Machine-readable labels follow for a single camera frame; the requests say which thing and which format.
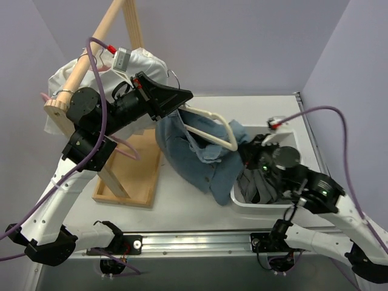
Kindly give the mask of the pink hanger front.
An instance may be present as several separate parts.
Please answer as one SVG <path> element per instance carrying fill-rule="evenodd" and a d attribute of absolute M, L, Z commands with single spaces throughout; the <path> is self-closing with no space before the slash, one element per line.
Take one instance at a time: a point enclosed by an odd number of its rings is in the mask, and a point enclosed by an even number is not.
<path fill-rule="evenodd" d="M 117 142 L 118 144 L 121 144 L 123 145 L 124 147 L 127 147 L 128 149 L 130 149 L 132 151 L 132 154 L 129 154 L 127 153 L 126 151 L 124 151 L 123 149 L 120 149 L 118 146 L 116 147 L 115 151 L 130 158 L 130 159 L 133 159 L 133 160 L 137 160 L 139 161 L 141 159 L 141 156 L 140 154 L 138 153 L 138 151 L 134 148 L 134 146 L 131 145 L 131 143 L 129 143 L 128 141 L 126 140 L 123 140 L 121 138 L 117 138 L 115 136 L 110 136 L 110 138 L 112 140 L 114 140 L 115 142 Z"/>

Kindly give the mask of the cream hanger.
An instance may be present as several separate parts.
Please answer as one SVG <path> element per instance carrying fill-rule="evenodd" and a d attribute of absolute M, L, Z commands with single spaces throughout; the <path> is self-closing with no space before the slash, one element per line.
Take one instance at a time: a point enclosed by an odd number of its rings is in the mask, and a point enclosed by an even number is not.
<path fill-rule="evenodd" d="M 179 110 L 189 113 L 183 116 L 182 121 L 188 132 L 232 152 L 237 151 L 238 143 L 235 134 L 223 116 L 192 107 L 187 103 L 181 105 Z"/>

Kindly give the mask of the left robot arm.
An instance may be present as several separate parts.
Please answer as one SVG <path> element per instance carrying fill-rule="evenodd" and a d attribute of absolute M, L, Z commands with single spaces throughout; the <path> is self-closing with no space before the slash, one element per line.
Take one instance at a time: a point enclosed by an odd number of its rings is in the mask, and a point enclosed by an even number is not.
<path fill-rule="evenodd" d="M 115 150 L 112 134 L 144 115 L 159 121 L 193 97 L 191 91 L 159 84 L 144 72 L 119 83 L 118 88 L 124 93 L 114 90 L 113 102 L 106 100 L 102 90 L 83 87 L 74 92 L 66 115 L 75 131 L 62 151 L 56 172 L 27 219 L 7 227 L 6 236 L 24 246 L 24 255 L 33 262 L 58 266 L 79 250 L 108 254 L 121 250 L 124 235 L 112 222 L 72 228 L 64 225 L 65 217 Z"/>

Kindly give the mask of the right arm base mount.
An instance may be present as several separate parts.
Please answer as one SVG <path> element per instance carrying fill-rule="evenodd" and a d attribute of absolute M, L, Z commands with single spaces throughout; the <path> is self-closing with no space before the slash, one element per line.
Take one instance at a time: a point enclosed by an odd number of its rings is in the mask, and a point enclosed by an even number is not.
<path fill-rule="evenodd" d="M 269 232 L 250 234 L 250 246 L 260 267 L 275 275 L 286 276 L 298 263 L 303 250 L 289 247 Z"/>

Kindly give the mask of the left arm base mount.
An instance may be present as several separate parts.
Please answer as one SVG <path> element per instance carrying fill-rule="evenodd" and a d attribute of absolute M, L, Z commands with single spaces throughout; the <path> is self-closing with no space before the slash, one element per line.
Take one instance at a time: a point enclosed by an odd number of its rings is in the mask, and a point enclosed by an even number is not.
<path fill-rule="evenodd" d="M 118 255 L 122 263 L 107 257 L 101 259 L 99 263 L 100 271 L 105 275 L 122 275 L 126 269 L 129 269 L 124 263 L 128 263 L 130 255 L 140 255 L 142 252 L 141 235 L 123 235 L 120 239 L 115 239 L 106 248 L 101 249 L 111 256 Z"/>

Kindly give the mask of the grey pleated skirt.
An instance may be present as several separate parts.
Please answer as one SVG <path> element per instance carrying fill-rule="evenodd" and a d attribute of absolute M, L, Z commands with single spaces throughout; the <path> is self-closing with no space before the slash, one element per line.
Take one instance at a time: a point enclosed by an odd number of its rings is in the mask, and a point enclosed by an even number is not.
<path fill-rule="evenodd" d="M 237 177 L 244 202 L 249 204 L 288 204 L 290 195 L 281 195 L 264 179 L 262 170 L 244 169 Z"/>

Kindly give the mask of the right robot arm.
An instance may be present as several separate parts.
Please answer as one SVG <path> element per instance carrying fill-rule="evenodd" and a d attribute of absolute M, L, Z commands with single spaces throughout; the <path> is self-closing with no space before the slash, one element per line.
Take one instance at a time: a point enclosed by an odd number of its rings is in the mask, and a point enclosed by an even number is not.
<path fill-rule="evenodd" d="M 343 237 L 305 229 L 290 219 L 278 219 L 266 239 L 268 252 L 308 250 L 340 261 L 359 277 L 387 282 L 387 232 L 368 228 L 355 203 L 331 177 L 300 163 L 299 151 L 277 143 L 265 144 L 265 135 L 239 145 L 246 169 L 263 173 L 277 194 L 288 194 L 297 208 L 304 208 L 336 226 Z"/>

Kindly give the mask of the blue denim garment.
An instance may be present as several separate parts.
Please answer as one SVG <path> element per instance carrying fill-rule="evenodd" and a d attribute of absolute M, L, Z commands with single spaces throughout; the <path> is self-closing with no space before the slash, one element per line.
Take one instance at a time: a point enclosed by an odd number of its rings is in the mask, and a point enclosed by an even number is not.
<path fill-rule="evenodd" d="M 212 194 L 221 206 L 229 203 L 230 191 L 244 164 L 237 151 L 188 132 L 183 126 L 183 116 L 189 114 L 176 110 L 156 124 L 155 138 L 166 160 L 173 169 L 205 194 Z"/>

